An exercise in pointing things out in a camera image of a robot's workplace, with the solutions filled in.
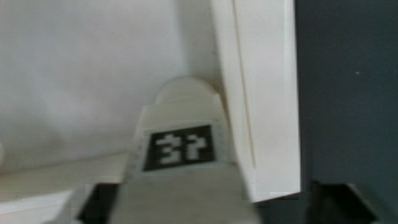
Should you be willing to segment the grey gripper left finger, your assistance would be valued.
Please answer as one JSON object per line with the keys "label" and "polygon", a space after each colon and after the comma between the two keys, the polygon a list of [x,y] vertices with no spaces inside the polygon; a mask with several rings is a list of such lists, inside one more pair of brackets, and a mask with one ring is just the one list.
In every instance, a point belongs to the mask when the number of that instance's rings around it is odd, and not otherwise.
{"label": "grey gripper left finger", "polygon": [[84,202],[72,218],[72,224],[111,224],[118,193],[118,183],[97,183],[84,187]]}

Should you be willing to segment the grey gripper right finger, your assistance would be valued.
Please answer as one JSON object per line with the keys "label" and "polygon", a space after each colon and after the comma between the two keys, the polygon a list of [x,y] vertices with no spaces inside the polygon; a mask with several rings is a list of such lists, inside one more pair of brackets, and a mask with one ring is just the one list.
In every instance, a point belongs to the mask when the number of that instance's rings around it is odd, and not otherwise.
{"label": "grey gripper right finger", "polygon": [[358,186],[312,182],[306,224],[392,224]]}

